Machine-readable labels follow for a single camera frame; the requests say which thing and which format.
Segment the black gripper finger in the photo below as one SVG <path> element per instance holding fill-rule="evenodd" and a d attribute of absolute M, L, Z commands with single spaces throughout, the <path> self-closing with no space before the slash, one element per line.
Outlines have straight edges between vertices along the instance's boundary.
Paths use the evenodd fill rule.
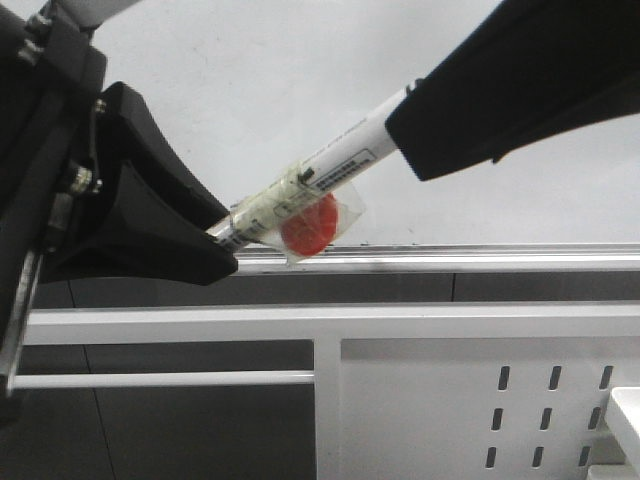
<path fill-rule="evenodd" d="M 638 2 L 503 1 L 385 127 L 425 181 L 638 111 Z"/>

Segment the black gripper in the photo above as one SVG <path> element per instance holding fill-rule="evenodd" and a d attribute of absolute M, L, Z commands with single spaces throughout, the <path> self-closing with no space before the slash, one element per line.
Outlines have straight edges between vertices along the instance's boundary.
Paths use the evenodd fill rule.
<path fill-rule="evenodd" d="M 70 167 L 77 129 L 95 120 L 106 58 L 94 32 L 127 1 L 47 1 L 28 19 L 1 9 L 1 422 L 21 411 L 13 383 L 62 177 L 96 189 L 98 169 Z M 180 160 L 142 95 L 116 82 L 101 95 L 101 153 L 124 160 L 111 190 L 74 209 L 41 281 L 141 277 L 210 285 L 237 260 L 205 230 L 228 209 Z"/>

